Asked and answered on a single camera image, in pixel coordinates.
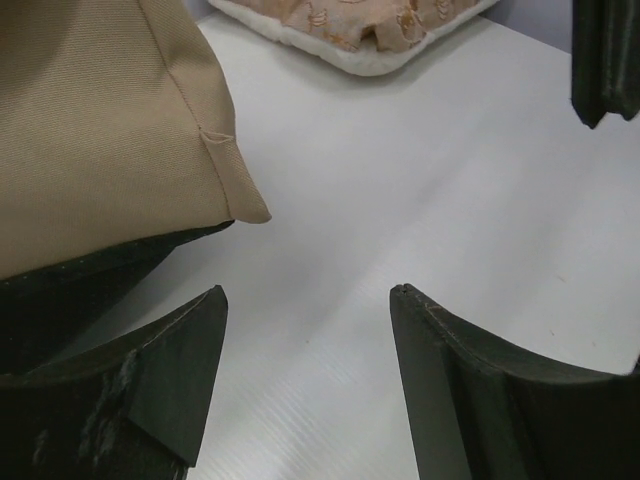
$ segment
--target white surface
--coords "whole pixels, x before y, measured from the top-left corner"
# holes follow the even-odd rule
[[[201,25],[273,221],[179,249],[80,342],[224,286],[190,480],[415,480],[388,314],[397,283],[536,352],[631,369],[640,124],[583,127],[567,54],[478,19],[364,80],[221,15]]]
[[[230,0],[208,0],[225,14],[244,23],[266,38],[284,45],[293,45],[311,55],[316,55],[331,65],[353,75],[375,77],[398,70],[433,42],[449,35],[456,28],[495,5],[498,0],[479,0],[453,21],[427,32],[427,35],[410,50],[401,53],[379,52],[374,41],[364,41],[357,52],[348,52],[317,37],[283,25],[279,19],[260,15],[248,7]]]

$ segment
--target black plastic part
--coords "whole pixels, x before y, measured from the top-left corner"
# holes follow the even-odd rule
[[[640,111],[640,0],[573,0],[572,104],[596,128]]]
[[[89,352],[0,376],[2,478],[183,479],[200,450],[227,308],[216,287]]]
[[[640,111],[640,0],[606,3],[604,103],[630,121]]]
[[[571,102],[590,128],[607,114],[601,95],[605,1],[573,0]]]
[[[231,225],[170,233],[0,282],[0,374],[48,361],[116,305],[176,246]]]
[[[640,478],[637,370],[539,356],[410,285],[392,290],[391,316],[421,479]],[[459,436],[445,430],[456,423]],[[442,452],[457,458],[460,443],[468,472],[439,475],[451,460]]]

